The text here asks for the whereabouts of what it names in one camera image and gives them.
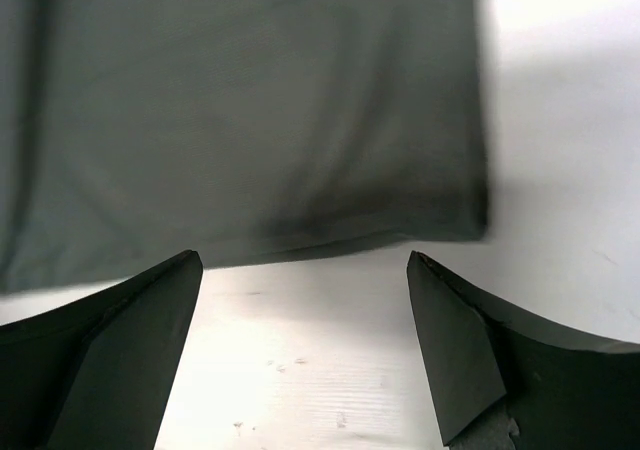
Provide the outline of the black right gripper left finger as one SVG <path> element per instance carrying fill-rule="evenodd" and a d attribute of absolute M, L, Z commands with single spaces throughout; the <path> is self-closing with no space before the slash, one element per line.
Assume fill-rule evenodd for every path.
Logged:
<path fill-rule="evenodd" d="M 3 325 L 2 448 L 154 448 L 201 280 L 188 250 Z"/>

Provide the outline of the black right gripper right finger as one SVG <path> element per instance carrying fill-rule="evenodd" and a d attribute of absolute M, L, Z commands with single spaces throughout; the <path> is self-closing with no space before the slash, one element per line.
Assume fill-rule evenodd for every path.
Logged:
<path fill-rule="evenodd" d="M 548 320 L 419 252 L 407 279 L 446 447 L 638 447 L 636 344 Z"/>

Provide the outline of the dark grey t-shirt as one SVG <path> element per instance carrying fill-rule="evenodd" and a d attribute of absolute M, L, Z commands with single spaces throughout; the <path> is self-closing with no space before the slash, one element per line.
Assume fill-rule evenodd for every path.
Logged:
<path fill-rule="evenodd" d="M 475 0 L 1 0 L 1 290 L 488 226 Z"/>

